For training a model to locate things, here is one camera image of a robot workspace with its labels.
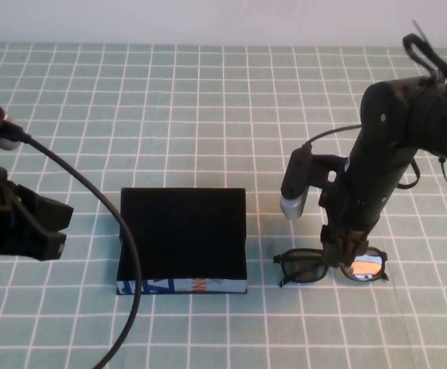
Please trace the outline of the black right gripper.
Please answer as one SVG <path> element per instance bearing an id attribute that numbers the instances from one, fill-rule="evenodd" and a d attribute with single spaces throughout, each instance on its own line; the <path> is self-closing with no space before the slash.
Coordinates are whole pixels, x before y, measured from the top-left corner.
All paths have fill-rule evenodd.
<path id="1" fill-rule="evenodd" d="M 326 210 L 327 216 L 327 223 L 320 232 L 325 263 L 331 268 L 339 267 L 342 253 L 337 238 L 345 234 L 343 263 L 350 266 L 357 256 L 366 253 L 369 246 L 368 234 L 380 218 L 381 204 L 364 201 L 340 188 L 323 190 L 319 206 Z"/>

